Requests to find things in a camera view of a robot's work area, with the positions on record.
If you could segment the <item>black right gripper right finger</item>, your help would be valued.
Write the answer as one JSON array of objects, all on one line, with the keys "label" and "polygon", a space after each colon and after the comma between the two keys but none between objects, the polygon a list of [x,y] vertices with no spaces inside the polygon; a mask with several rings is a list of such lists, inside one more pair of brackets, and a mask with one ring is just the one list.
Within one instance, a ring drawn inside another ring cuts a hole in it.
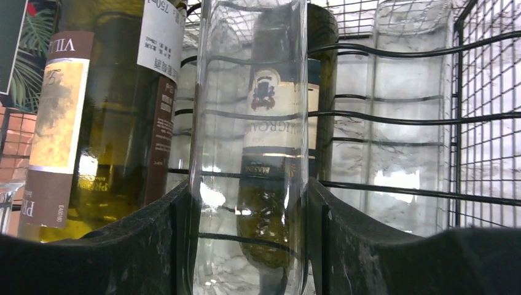
[{"label": "black right gripper right finger", "polygon": [[308,250],[318,294],[519,294],[520,230],[419,237],[308,182]]}]

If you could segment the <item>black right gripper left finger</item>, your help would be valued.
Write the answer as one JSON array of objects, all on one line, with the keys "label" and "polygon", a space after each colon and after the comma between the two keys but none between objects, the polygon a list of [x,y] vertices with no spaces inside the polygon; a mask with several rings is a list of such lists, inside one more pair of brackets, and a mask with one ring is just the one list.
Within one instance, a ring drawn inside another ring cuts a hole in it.
[{"label": "black right gripper left finger", "polygon": [[189,294],[192,197],[181,182],[80,239],[1,237],[2,294]]}]

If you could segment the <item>green bottle silver foil neck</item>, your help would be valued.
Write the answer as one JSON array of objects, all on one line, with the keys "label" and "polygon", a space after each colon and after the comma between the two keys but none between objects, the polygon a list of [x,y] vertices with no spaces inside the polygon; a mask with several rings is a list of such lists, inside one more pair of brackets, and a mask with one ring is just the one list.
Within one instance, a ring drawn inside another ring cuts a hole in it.
[{"label": "green bottle silver foil neck", "polygon": [[58,3],[19,238],[81,238],[164,194],[186,10]]}]

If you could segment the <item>dark green wine bottle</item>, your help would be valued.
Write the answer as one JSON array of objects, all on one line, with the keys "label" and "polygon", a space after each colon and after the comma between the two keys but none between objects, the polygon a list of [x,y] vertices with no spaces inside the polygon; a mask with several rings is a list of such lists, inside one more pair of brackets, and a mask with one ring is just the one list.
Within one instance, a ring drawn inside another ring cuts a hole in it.
[{"label": "dark green wine bottle", "polygon": [[303,112],[334,108],[338,41],[335,17],[307,6],[308,56],[297,56],[298,12],[267,10],[254,24],[241,179],[236,202],[240,249],[259,273],[261,294],[300,294],[307,270],[306,182],[331,176],[333,118]]}]

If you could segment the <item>clear tall glass bottle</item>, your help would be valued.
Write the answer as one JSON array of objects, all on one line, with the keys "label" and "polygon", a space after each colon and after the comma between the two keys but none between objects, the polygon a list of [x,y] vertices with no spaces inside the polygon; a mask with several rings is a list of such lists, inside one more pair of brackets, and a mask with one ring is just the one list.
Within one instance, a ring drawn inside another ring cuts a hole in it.
[{"label": "clear tall glass bottle", "polygon": [[[198,29],[198,23],[187,25],[185,28],[182,48],[183,60],[191,56],[197,58]],[[171,169],[187,170],[189,168],[196,72],[196,61],[190,61],[181,66],[175,99],[174,131],[168,166]],[[174,189],[185,178],[187,178],[187,175],[168,172],[165,192]]]}]

